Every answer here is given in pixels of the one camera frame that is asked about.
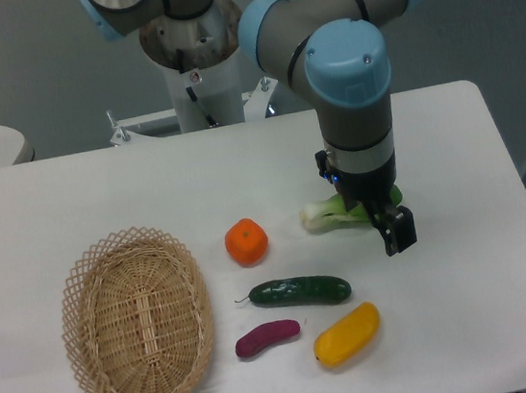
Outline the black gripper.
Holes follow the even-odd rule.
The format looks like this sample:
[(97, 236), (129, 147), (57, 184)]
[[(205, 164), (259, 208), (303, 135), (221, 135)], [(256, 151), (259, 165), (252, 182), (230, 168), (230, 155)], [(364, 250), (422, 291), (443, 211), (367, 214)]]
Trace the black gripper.
[(364, 173), (346, 172), (334, 167), (327, 152), (315, 155), (319, 176), (335, 187), (342, 211), (351, 211), (364, 203), (371, 225), (384, 240), (389, 257), (399, 254), (417, 241), (413, 213), (401, 204), (399, 187), (395, 185), (395, 153), (379, 168)]

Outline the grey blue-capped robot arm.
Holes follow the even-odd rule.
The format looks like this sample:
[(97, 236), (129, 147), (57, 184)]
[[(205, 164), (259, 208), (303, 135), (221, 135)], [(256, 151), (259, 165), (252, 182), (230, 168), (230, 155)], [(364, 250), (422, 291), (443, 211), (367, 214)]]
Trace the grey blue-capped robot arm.
[(110, 40), (137, 32), (163, 71), (183, 132), (237, 124), (244, 102), (233, 57), (313, 106), (324, 141), (319, 174), (360, 205), (389, 255), (416, 241), (396, 178), (391, 65), (381, 26), (423, 0), (78, 0)]

